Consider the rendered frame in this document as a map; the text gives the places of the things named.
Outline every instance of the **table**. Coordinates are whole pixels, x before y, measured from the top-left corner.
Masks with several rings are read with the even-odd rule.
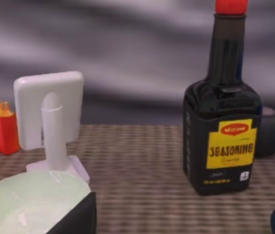
[[[181,169],[182,127],[85,125],[68,152],[97,192],[98,234],[264,234],[275,208],[275,156],[256,159],[250,188],[200,197]],[[44,159],[44,150],[0,155],[0,180]]]

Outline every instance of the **seasoning bottle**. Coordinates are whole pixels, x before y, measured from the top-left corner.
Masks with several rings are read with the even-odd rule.
[[[217,0],[209,70],[183,102],[183,170],[200,195],[248,188],[260,96],[242,80],[247,0]]]

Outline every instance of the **red bottle cap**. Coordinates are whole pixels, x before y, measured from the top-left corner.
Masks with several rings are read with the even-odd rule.
[[[244,15],[248,0],[216,0],[216,13],[220,15]]]

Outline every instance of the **pale green plate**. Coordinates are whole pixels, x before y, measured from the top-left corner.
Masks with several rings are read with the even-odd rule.
[[[90,193],[64,172],[22,173],[0,181],[0,234],[45,234]]]

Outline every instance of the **gray backdrop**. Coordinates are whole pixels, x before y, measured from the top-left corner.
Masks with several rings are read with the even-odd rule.
[[[21,76],[79,70],[82,122],[180,124],[206,75],[212,0],[0,0],[0,95]],[[244,80],[275,106],[275,0],[250,0]]]

